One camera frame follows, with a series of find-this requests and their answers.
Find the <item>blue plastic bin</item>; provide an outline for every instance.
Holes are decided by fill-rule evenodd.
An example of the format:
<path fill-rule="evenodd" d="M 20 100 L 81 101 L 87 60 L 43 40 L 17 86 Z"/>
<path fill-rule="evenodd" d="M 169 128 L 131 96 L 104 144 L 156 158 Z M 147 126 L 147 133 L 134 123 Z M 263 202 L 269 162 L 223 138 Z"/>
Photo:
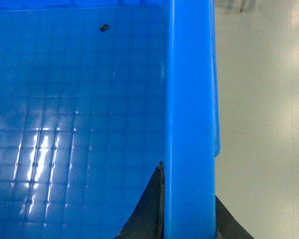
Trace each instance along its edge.
<path fill-rule="evenodd" d="M 216 78 L 212 0 L 0 0 L 0 239 L 114 238 L 161 160 L 214 239 Z"/>

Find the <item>glossy floor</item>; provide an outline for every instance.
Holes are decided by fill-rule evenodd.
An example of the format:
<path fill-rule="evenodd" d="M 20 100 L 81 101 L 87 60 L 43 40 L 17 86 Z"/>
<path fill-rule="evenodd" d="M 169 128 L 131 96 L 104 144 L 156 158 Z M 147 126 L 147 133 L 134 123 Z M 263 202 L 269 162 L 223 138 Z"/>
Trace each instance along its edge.
<path fill-rule="evenodd" d="M 299 239 L 299 0 L 215 0 L 217 195 L 255 239 Z"/>

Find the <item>chair leg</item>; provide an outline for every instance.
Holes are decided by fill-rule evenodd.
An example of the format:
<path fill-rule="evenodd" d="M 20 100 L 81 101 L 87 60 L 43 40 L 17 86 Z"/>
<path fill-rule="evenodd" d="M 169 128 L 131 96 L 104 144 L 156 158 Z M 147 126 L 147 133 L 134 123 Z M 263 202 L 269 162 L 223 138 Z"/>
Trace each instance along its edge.
<path fill-rule="evenodd" d="M 243 12 L 247 0 L 243 0 L 240 5 L 240 13 Z"/>

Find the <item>grid pattern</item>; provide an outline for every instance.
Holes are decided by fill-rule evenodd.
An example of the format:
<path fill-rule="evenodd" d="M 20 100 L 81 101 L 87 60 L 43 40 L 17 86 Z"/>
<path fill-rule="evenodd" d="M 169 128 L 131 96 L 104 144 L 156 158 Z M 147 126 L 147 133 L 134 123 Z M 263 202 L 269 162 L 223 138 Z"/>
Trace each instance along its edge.
<path fill-rule="evenodd" d="M 0 11 L 0 239 L 122 228 L 164 157 L 165 24 L 150 6 Z"/>

